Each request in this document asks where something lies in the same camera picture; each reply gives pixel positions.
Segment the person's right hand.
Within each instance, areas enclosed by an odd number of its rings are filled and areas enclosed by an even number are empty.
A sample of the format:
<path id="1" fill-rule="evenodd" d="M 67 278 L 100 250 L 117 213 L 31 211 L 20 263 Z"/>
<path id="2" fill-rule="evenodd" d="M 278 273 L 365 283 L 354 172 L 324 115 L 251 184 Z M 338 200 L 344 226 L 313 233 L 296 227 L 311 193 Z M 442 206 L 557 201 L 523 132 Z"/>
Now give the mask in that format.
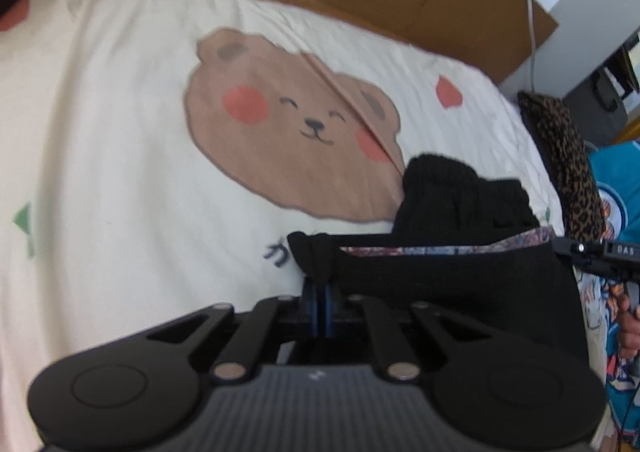
<path id="1" fill-rule="evenodd" d="M 639 319 L 630 311 L 630 299 L 626 294 L 618 295 L 616 302 L 618 351 L 623 359 L 632 360 L 638 356 L 640 350 Z"/>

